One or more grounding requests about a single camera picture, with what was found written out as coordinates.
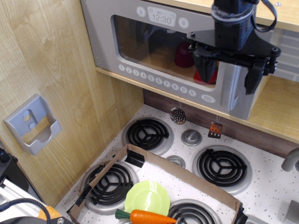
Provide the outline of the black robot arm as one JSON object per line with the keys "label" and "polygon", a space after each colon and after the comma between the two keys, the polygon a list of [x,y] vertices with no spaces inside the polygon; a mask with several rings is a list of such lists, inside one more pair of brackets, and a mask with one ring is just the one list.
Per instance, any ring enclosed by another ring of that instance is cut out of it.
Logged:
{"label": "black robot arm", "polygon": [[246,94],[255,93],[263,76],[277,69],[279,47],[260,38],[256,32],[274,29],[277,20],[265,28],[256,24],[257,0],[216,0],[211,7],[214,29],[192,31],[189,52],[203,82],[213,76],[216,63],[225,62],[248,69],[245,78]]}

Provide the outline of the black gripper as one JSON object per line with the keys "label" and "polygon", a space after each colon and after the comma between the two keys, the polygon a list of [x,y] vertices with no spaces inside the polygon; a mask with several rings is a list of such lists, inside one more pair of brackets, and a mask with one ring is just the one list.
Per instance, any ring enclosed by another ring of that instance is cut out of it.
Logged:
{"label": "black gripper", "polygon": [[212,9],[214,28],[187,34],[200,78],[208,83],[217,61],[248,68],[245,78],[246,95],[254,94],[264,76],[277,69],[281,50],[260,38],[256,32],[274,29],[276,21],[260,28],[256,24],[255,9]]}

